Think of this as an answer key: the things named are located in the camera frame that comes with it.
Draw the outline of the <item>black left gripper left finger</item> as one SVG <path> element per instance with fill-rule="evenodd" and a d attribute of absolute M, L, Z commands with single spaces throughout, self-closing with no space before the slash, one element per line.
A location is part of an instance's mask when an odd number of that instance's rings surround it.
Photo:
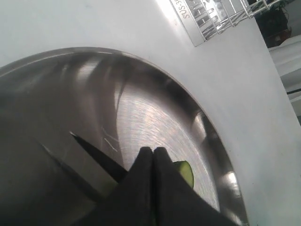
<path fill-rule="evenodd" d="M 96 210 L 93 226 L 152 225 L 152 150 L 142 147 L 126 178 Z"/>

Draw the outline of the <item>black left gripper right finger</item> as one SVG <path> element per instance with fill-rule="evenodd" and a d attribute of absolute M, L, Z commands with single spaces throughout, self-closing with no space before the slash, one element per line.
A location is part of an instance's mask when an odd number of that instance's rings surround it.
<path fill-rule="evenodd" d="M 235 226 L 204 201 L 176 170 L 167 150 L 153 151 L 153 194 L 158 226 Z"/>

